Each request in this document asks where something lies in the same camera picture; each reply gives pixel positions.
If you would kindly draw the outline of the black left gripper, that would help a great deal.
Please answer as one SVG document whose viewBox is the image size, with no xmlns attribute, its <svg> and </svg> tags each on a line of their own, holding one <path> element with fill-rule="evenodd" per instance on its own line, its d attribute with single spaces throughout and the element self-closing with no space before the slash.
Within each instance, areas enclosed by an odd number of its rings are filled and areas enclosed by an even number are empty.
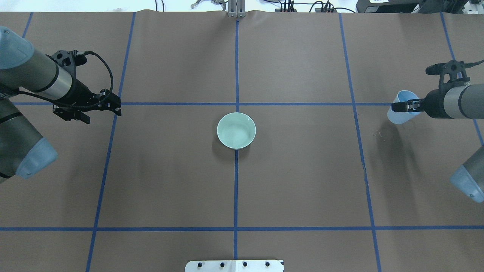
<svg viewBox="0 0 484 272">
<path fill-rule="evenodd" d="M 85 124 L 90 124 L 90 117 L 84 113 L 88 111 L 111 111 L 117 116 L 122 115 L 121 99 L 118 95 L 110 90 L 102 90 L 99 93 L 99 100 L 95 96 L 87 86 L 75 79 L 71 89 L 62 98 L 62 103 L 69 106 L 53 107 L 53 113 L 66 122 L 75 120 Z M 98 102 L 99 105 L 87 107 Z"/>
</svg>

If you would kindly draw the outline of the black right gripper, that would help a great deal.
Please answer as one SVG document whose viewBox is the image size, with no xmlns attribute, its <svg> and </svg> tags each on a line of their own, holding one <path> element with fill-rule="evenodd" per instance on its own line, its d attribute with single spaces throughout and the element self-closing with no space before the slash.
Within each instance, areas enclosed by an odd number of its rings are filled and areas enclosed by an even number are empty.
<svg viewBox="0 0 484 272">
<path fill-rule="evenodd" d="M 410 99 L 402 102 L 392 103 L 392 111 L 395 113 L 417 113 L 425 112 L 429 117 L 435 119 L 448 119 L 449 115 L 443 107 L 444 94 L 439 90 L 433 90 L 427 94 L 425 99 Z"/>
</svg>

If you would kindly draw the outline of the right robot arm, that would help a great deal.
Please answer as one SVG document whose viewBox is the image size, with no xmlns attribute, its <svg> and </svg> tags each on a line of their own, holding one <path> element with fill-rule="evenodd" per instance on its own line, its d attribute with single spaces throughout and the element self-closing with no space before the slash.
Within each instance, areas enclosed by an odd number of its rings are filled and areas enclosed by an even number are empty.
<svg viewBox="0 0 484 272">
<path fill-rule="evenodd" d="M 404 124 L 420 113 L 433 119 L 471 121 L 483 119 L 483 84 L 451 87 L 447 91 L 433 90 L 424 98 L 411 91 L 400 91 L 387 111 L 387 118 L 396 125 Z M 483 146 L 463 162 L 449 178 L 450 183 L 467 198 L 482 204 Z"/>
</svg>

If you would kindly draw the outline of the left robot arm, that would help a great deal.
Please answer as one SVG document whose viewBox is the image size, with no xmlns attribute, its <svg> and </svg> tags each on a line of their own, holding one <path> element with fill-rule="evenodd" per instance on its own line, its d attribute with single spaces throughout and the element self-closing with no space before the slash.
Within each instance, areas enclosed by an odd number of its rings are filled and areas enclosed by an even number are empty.
<svg viewBox="0 0 484 272">
<path fill-rule="evenodd" d="M 29 179 L 57 160 L 58 153 L 25 115 L 12 103 L 17 95 L 49 102 L 62 120 L 90 124 L 90 111 L 111 111 L 121 116 L 121 99 L 113 92 L 113 73 L 93 51 L 59 50 L 47 55 L 26 38 L 1 26 L 0 129 L 1 182 L 19 176 Z M 97 57 L 107 69 L 110 87 L 95 94 L 76 76 L 77 67 Z"/>
</svg>

